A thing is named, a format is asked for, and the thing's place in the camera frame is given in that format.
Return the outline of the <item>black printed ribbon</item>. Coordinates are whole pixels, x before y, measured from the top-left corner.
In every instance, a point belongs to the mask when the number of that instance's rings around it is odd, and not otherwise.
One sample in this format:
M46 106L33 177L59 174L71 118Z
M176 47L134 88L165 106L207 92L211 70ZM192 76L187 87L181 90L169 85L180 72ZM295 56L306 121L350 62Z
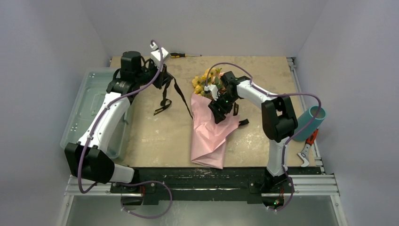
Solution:
M191 111L190 111L190 109L188 107L188 104L186 102L184 94L181 91L180 87L178 86L176 79L172 75L168 75L167 78L162 83L162 85L164 86L164 89L163 89L163 92L162 92L162 101L160 102L160 108L156 109L154 111L153 115L157 115L157 114L163 112L164 110L168 109L171 106L172 101L167 98L167 91L168 91L168 88L169 88L169 86L171 84L171 81L174 81L174 89L178 93L180 98L182 99L183 103L185 104L186 109L188 110L188 113L189 113L190 117L193 119L192 113L191 113Z

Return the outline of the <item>flower bouquet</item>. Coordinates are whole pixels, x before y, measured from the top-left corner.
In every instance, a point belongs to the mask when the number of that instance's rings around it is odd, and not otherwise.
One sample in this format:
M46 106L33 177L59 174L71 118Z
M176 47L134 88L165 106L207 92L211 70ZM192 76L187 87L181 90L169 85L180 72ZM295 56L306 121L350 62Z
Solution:
M209 69L207 69L202 76L195 76L195 78L192 80L192 85L194 88L193 93L208 99L213 99L211 94L206 94L204 91L206 79L208 81L208 85L216 85L218 92L220 94L224 93L225 87L221 82L221 76L223 75L221 70L222 68L213 68L210 70L209 76L207 77L209 72Z

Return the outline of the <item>pink wrapping paper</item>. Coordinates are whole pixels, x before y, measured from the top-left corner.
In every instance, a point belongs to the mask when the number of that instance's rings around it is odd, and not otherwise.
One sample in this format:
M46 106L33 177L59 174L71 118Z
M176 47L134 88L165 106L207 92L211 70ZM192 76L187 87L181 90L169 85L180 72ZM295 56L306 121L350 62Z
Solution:
M208 107L211 100L192 94L193 130L191 162L202 166L223 169L227 137L239 127L239 116L229 113L226 119L216 124Z

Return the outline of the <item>clear plastic storage box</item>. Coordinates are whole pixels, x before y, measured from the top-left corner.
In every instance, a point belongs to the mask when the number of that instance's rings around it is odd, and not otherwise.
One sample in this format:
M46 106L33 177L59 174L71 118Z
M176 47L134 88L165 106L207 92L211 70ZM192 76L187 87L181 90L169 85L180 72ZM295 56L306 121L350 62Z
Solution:
M104 103L107 86L112 81L115 71L116 68L112 67L87 70L60 142L62 149L65 149L68 143L77 143L87 131ZM121 116L110 138L105 153L112 160L122 161L126 156L133 120L133 107L131 105Z

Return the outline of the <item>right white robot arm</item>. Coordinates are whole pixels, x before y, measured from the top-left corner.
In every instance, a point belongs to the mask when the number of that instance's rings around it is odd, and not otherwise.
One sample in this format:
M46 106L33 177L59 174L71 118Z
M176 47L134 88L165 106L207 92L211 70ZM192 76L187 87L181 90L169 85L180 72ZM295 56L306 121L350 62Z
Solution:
M298 127L291 98L266 91L247 76L237 78L233 72L224 73L221 82L224 92L219 92L214 84L206 84L204 87L204 92L212 96L208 107L215 123L219 124L226 119L238 99L245 99L261 110L263 132L269 139L266 169L270 175L265 177L264 185L271 192L277 191L283 184L280 176L287 171L287 142Z

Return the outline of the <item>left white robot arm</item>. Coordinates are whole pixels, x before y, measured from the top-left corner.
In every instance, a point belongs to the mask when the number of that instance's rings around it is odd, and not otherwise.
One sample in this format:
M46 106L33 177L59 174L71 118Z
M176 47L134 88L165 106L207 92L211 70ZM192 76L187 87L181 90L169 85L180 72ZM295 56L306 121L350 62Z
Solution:
M167 74L165 61L170 54L157 48L144 60L137 51L127 51L120 58L117 69L108 84L99 112L85 133L75 143L64 149L71 173L82 180L91 180L96 185L108 182L122 183L128 192L140 188L140 179L131 167L114 163L107 155L109 142L119 121L131 107L136 95L150 85L161 88Z

